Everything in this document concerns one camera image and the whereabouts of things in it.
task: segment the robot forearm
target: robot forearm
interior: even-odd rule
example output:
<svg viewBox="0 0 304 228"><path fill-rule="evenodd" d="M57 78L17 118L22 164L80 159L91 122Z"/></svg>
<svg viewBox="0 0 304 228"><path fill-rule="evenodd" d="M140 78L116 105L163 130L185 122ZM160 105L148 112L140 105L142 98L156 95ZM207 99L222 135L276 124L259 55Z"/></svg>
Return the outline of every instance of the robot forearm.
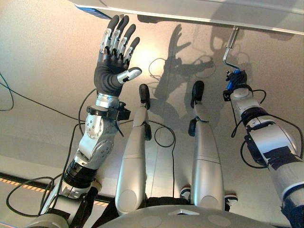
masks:
<svg viewBox="0 0 304 228"><path fill-rule="evenodd" d="M248 88L238 88L230 96L235 113L243 122L245 140L254 160L267 166L282 201L282 212L293 227L304 220L304 162L288 133L269 115Z"/></svg>

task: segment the floor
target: floor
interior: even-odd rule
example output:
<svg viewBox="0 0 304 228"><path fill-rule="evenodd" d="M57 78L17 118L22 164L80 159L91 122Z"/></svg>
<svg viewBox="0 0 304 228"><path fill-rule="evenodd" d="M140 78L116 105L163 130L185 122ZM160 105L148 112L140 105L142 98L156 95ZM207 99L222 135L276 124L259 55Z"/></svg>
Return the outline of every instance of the floor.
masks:
<svg viewBox="0 0 304 228"><path fill-rule="evenodd" d="M238 203L231 208L259 221L288 225L280 212L280 200L267 170L246 166L239 155L245 135L240 127L234 139L229 103L222 98L228 66L222 63L231 27L215 24L163 21L130 15L136 24L140 44L131 67L142 75L124 85L120 99L132 111L139 107L138 87L149 86L149 119L165 123L175 131L175 196L191 183L194 138L187 134L191 89L203 80L203 103L210 113L210 124L222 162L225 191L235 192ZM25 0L0 2L0 72L10 87L34 100L76 117L85 95L94 88L93 73L99 43L108 21L74 7L69 1ZM253 89L264 89L265 109L304 129L304 37L270 31L241 29L228 60L248 74ZM15 107L0 113L0 171L35 178L56 176L66 159L70 136L76 121L14 95ZM86 105L94 103L90 97ZM10 106L8 91L0 87L1 108ZM295 129L280 123L296 140ZM152 125L152 134L159 127ZM101 193L115 194L120 162L132 124L121 125L125 137L117 135L111 155L98 172ZM170 144L171 134L156 134L162 144ZM76 132L73 152L80 133ZM247 149L245 158L250 161ZM172 195L171 148L146 143L148 196Z"/></svg>

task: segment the black tape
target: black tape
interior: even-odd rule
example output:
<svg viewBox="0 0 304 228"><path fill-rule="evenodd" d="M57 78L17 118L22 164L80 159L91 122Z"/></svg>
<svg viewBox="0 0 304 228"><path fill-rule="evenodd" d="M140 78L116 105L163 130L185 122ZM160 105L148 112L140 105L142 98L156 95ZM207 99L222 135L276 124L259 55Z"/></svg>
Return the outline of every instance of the black tape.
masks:
<svg viewBox="0 0 304 228"><path fill-rule="evenodd" d="M274 170L277 170L280 166L285 164L302 162L291 153L288 146L273 149L267 153L264 153L264 156L269 159L268 164L270 164Z"/></svg>

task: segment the blue gripper part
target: blue gripper part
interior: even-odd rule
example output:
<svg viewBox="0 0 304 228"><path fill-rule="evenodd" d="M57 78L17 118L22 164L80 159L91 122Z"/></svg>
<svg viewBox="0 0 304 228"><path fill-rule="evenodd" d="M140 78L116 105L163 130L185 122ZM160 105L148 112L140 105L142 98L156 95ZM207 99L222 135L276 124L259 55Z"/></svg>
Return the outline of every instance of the blue gripper part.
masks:
<svg viewBox="0 0 304 228"><path fill-rule="evenodd" d="M239 69L235 69L234 71L233 71L233 73L234 74L239 74L239 72L240 72L240 70ZM233 84L232 84L232 82L229 82L228 84L227 84L227 86L226 86L226 89L227 90L231 90L233 88Z"/></svg>

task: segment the robotic hand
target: robotic hand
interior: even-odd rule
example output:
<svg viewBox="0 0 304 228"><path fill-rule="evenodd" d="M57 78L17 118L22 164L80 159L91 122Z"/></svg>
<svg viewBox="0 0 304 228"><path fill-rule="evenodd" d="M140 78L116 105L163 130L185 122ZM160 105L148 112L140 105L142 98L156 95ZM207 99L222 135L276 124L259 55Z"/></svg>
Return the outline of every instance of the robotic hand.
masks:
<svg viewBox="0 0 304 228"><path fill-rule="evenodd" d="M94 74L94 84L98 92L116 97L120 95L125 82L134 79L142 72L138 67L128 70L132 54L140 41L139 37L133 40L124 54L126 45L135 32L136 26L132 24L120 41L123 29L129 22L129 17L124 16L114 31L118 21L119 18L115 15L104 32Z"/></svg>
<svg viewBox="0 0 304 228"><path fill-rule="evenodd" d="M91 214L93 201L98 189L92 184L97 170L110 154L119 120L127 120L130 111L118 97L123 84L141 74L141 69L129 69L134 49L140 39L137 37L127 49L131 35L135 32L132 24L120 40L123 29L129 22L124 16L119 22L114 16L104 32L100 45L94 84L98 90L95 105L87 107L85 133L79 143L74 159L60 181L45 201L41 215L27 227L38 225L52 227L82 227Z"/></svg>

